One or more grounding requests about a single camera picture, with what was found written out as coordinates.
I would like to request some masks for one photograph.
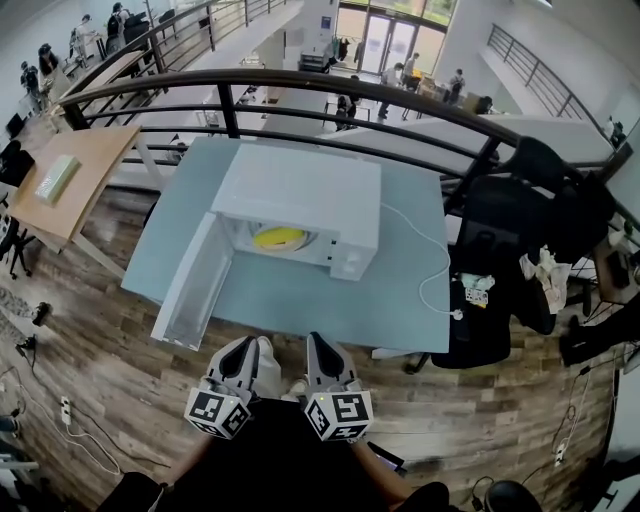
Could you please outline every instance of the gray table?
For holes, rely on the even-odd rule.
[[[194,141],[142,233],[123,288],[162,303],[240,144],[268,143],[206,137]],[[381,162],[383,202],[446,246],[438,177]],[[359,282],[332,279],[325,267],[238,252],[213,316],[267,331],[305,336],[315,330],[356,345],[445,353],[449,316],[432,312],[418,297],[420,282],[445,264],[441,249],[382,209],[379,250]],[[435,307],[448,309],[447,276],[428,283],[424,293]]]

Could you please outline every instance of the backpack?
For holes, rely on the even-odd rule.
[[[27,71],[25,71],[24,79],[27,83],[27,87],[30,90],[38,88],[38,72],[35,70],[33,66],[27,69]]]
[[[453,94],[460,95],[460,91],[462,90],[462,80],[458,80],[453,87],[451,88],[451,92]]]
[[[114,13],[107,22],[107,36],[116,37],[120,34],[120,16]]]

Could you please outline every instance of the open microwave door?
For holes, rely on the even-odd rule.
[[[206,213],[171,282],[151,337],[198,350],[231,266],[222,219]]]

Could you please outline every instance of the metal railing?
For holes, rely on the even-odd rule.
[[[78,80],[66,96],[86,91],[112,65],[128,54],[140,51],[141,54],[127,63],[117,74],[109,77],[111,83],[119,77],[132,78],[151,74],[164,74],[182,71],[207,51],[215,51],[216,45],[225,37],[241,27],[249,24],[260,16],[270,14],[271,10],[286,4],[287,0],[206,0],[157,25],[124,48],[110,55],[100,65],[93,68]],[[128,97],[114,95],[103,98],[105,101],[97,107],[95,113],[101,114],[113,109],[118,98],[122,103],[119,110],[124,110],[132,104],[148,106],[165,89],[148,91],[141,95],[134,91]],[[95,105],[93,100],[80,105],[83,112],[91,112]]]
[[[98,112],[85,115],[81,105],[91,101],[112,98],[129,93],[142,93],[144,91],[156,91],[193,86],[216,86],[219,104],[178,104],[178,105],[153,105],[125,108],[113,112]],[[255,114],[267,114],[306,118],[317,121],[332,121],[344,123],[344,117],[327,114],[324,112],[284,108],[266,104],[246,105],[234,98],[232,86],[243,87],[269,87],[269,88],[294,88],[338,93],[359,98],[382,101],[390,105],[413,110],[424,115],[439,118],[453,123],[465,129],[486,136],[484,145],[480,151],[471,150],[451,143],[448,140],[438,139],[423,135],[415,131],[406,130],[383,123],[349,119],[349,124],[357,127],[399,137],[404,140],[415,141],[424,145],[420,147],[419,154],[425,158],[403,155],[386,151],[377,147],[361,144],[352,144],[333,138],[322,138],[268,130],[246,129],[239,126],[238,113],[251,112]],[[496,158],[500,146],[505,145],[515,148],[519,141],[519,135],[515,132],[494,124],[482,117],[475,116],[461,109],[450,107],[442,102],[412,94],[399,89],[392,89],[363,81],[339,78],[319,73],[303,73],[297,71],[276,71],[266,69],[224,69],[206,71],[186,71],[182,73],[163,73],[154,76],[138,77],[132,80],[121,81],[96,90],[88,90],[66,97],[60,102],[64,108],[65,117],[74,130],[89,129],[90,123],[97,119],[109,119],[115,121],[118,118],[126,118],[124,124],[129,123],[134,116],[151,112],[221,112],[222,118],[218,126],[142,126],[146,133],[199,133],[204,135],[227,135],[230,138],[241,137],[266,138],[282,141],[290,141],[299,144],[311,144],[339,150],[357,152],[379,158],[385,158],[395,162],[402,162],[424,169],[435,171],[441,175],[443,195],[448,196],[445,210],[449,213],[463,203],[463,197],[471,181],[478,175],[492,173],[498,164]],[[446,154],[461,155],[470,159],[470,166],[464,171],[445,167],[429,160],[430,149],[439,148]],[[167,144],[149,144],[152,152],[186,151],[188,148]],[[127,158],[125,163],[142,164],[140,158]],[[159,165],[177,165],[177,162],[160,158],[156,160]],[[575,164],[580,168],[601,168],[604,162],[591,162]]]
[[[602,127],[571,89],[511,34],[493,25],[488,44],[522,79],[525,87],[535,94],[549,114],[590,121],[604,136]]]

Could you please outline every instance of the white wall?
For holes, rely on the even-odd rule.
[[[287,31],[285,69],[298,69],[301,52],[322,54],[331,42],[338,23],[339,0],[305,0],[300,14],[291,20]],[[331,27],[322,28],[322,18],[331,18]]]
[[[622,123],[624,133],[631,133],[640,119],[640,90],[635,85],[627,87],[611,116],[615,122]]]
[[[497,24],[553,70],[604,124],[632,80],[627,68],[602,46],[554,16],[552,9],[518,0],[505,13]]]
[[[38,48],[49,43],[60,58],[69,56],[71,31],[82,19],[80,2],[62,0],[10,0],[0,16],[0,126],[18,111],[25,95],[20,85],[20,64],[38,66]]]
[[[552,14],[599,44],[640,81],[640,8],[634,0],[553,0]]]
[[[506,90],[513,102],[518,106],[517,110],[510,113],[549,117],[549,111],[538,97],[527,89],[522,78],[510,66],[505,64],[504,60],[492,48],[485,46],[480,51],[480,55],[500,80],[500,86],[495,96],[498,97],[501,90]]]
[[[500,86],[498,92],[493,98],[493,106],[496,108],[496,110],[505,112],[507,114],[522,114],[522,110],[513,99],[513,96],[509,94],[509,91],[507,91],[504,85]]]
[[[434,71],[436,80],[448,82],[462,68],[466,91],[493,97],[500,81],[480,57],[487,46],[493,23],[510,6],[509,0],[458,0]]]

